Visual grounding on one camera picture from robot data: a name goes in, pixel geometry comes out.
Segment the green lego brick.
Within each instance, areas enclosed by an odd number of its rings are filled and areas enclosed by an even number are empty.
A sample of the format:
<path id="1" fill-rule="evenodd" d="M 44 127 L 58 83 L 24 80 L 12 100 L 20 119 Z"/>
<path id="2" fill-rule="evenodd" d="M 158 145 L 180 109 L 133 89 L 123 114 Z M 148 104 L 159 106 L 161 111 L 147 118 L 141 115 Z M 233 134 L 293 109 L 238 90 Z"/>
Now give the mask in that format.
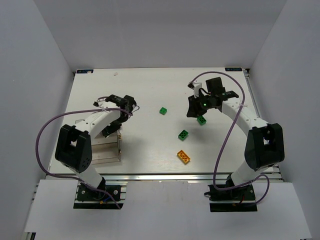
<path id="1" fill-rule="evenodd" d="M 167 109 L 166 108 L 164 108 L 164 107 L 162 107 L 160 110 L 159 110 L 159 113 L 161 114 L 161 115 L 165 115 L 166 113 L 167 113 Z"/>
<path id="2" fill-rule="evenodd" d="M 184 141 L 188 137 L 188 135 L 189 135 L 188 131 L 182 130 L 178 135 L 178 139 L 180 139 L 181 141 Z"/>
<path id="3" fill-rule="evenodd" d="M 204 124 L 207 123 L 207 120 L 206 120 L 203 116 L 198 116 L 198 117 L 197 117 L 197 122 L 198 122 L 201 126 L 203 126 Z"/>

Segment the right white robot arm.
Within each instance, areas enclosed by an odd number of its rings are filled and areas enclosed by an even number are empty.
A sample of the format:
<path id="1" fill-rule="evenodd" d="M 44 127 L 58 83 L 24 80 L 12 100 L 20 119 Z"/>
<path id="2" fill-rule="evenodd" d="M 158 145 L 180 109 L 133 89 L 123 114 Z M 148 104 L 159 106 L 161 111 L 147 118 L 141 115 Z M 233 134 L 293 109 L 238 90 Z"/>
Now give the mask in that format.
<path id="1" fill-rule="evenodd" d="M 188 97 L 188 118 L 202 117 L 209 109 L 217 109 L 232 120 L 246 136 L 244 162 L 226 180 L 228 190 L 251 184 L 263 171 L 285 159 L 283 128 L 258 117 L 245 105 L 244 97 L 223 87 L 222 79 L 206 80 L 207 89 L 201 83 L 190 82 L 193 95 Z"/>

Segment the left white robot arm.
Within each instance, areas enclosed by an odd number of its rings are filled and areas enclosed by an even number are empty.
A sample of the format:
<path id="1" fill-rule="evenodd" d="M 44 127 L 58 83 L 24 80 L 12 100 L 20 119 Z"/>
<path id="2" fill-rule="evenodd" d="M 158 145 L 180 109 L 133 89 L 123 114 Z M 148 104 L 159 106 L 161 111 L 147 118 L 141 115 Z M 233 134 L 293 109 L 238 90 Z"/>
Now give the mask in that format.
<path id="1" fill-rule="evenodd" d="M 111 94 L 93 103 L 97 108 L 86 119 L 59 131 L 55 159 L 72 170 L 78 178 L 92 188 L 104 190 L 105 180 L 91 166 L 92 140 L 102 134 L 105 138 L 117 132 L 137 106 L 132 96 Z"/>

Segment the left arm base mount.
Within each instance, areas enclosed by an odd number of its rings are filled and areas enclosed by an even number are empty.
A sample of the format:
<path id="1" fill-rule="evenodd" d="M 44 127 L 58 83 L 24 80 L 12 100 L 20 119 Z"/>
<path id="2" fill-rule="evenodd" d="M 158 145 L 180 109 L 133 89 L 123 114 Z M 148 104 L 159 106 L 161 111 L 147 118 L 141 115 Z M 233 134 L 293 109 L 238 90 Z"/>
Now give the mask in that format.
<path id="1" fill-rule="evenodd" d="M 93 191 L 79 183 L 76 189 L 73 208 L 81 210 L 120 210 L 126 199 L 127 184 L 124 182 L 106 182 L 105 191 L 108 192 L 118 204 L 103 192 Z"/>

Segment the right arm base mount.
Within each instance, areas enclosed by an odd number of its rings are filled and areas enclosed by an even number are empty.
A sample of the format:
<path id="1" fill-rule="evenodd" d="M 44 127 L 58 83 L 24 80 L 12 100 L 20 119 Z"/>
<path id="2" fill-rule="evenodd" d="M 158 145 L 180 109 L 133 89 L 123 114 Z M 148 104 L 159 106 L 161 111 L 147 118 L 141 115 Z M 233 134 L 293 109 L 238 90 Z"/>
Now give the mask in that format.
<path id="1" fill-rule="evenodd" d="M 208 185 L 204 193 L 209 198 L 212 213 L 257 212 L 256 196 L 252 185 L 246 185 L 232 190 L 217 190 L 214 185 Z"/>

